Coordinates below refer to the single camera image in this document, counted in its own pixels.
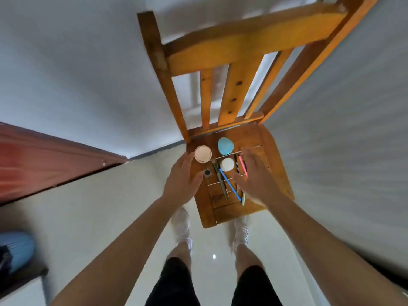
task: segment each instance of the person's right arm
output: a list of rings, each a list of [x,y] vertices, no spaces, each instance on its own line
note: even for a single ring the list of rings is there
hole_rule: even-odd
[[[280,223],[332,306],[408,305],[398,287],[285,196],[261,159],[243,156],[248,180],[238,174],[234,180]]]

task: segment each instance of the blue stick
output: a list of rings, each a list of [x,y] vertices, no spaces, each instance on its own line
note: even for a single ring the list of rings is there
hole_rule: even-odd
[[[235,195],[237,196],[238,200],[241,201],[241,198],[239,197],[237,191],[234,190],[234,188],[232,187],[231,183],[229,182],[227,176],[225,176],[223,170],[220,168],[219,171],[221,172],[222,176],[224,176],[225,180],[227,181],[228,185],[230,185],[232,191],[234,191]]]

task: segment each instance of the sneaker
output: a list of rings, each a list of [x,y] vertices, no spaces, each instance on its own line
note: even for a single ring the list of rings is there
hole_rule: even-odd
[[[186,242],[191,254],[193,241],[190,237],[190,216],[184,207],[180,207],[171,217],[174,235],[177,245],[181,242]]]
[[[248,228],[249,216],[234,219],[235,237],[231,244],[232,254],[237,253],[237,247],[240,244],[248,246],[249,228]]]

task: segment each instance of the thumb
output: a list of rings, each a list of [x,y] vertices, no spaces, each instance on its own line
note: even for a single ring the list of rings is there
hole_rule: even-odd
[[[244,180],[237,172],[231,172],[233,180],[239,185],[242,191],[248,191],[248,182]]]
[[[195,175],[194,179],[191,181],[190,185],[191,185],[192,190],[194,191],[194,194],[198,191],[198,188],[200,187],[201,182],[203,180],[203,176],[204,176],[204,171],[200,171]]]

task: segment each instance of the wooden chair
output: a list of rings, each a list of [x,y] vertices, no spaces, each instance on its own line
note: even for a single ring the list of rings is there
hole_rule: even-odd
[[[276,144],[262,125],[349,34],[377,0],[338,0],[336,4],[317,2],[280,12],[234,21],[198,30],[162,45],[153,12],[138,14],[143,41],[177,125],[192,152],[199,145],[211,148],[220,157],[217,142],[230,138],[235,151],[254,148],[275,177],[281,190],[294,199],[293,191]],[[282,81],[255,112],[269,86],[287,61],[294,47],[305,45]],[[270,66],[252,103],[238,117],[244,97],[265,54],[278,54]],[[227,81],[217,123],[210,124],[213,68],[229,64]],[[172,76],[200,72],[202,126],[187,129],[177,100]],[[210,169],[211,162],[193,161],[192,175]],[[226,200],[217,177],[204,178],[195,196],[205,228],[248,215],[263,207],[246,200],[242,206],[230,193]]]

